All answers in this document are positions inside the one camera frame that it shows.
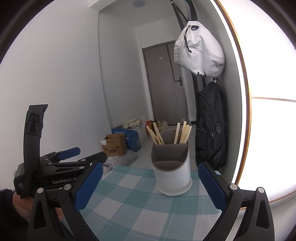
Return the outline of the left hand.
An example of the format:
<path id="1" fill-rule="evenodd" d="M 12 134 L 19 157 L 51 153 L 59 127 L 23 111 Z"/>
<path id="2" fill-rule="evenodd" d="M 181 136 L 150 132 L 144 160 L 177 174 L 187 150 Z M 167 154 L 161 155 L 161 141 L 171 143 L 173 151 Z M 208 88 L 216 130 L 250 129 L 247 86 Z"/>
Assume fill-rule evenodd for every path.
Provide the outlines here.
<path id="1" fill-rule="evenodd" d="M 13 194 L 13 206 L 16 212 L 26 221 L 29 221 L 31 210 L 33 207 L 34 199 L 27 197 L 21 199 L 19 195 L 14 192 Z"/>

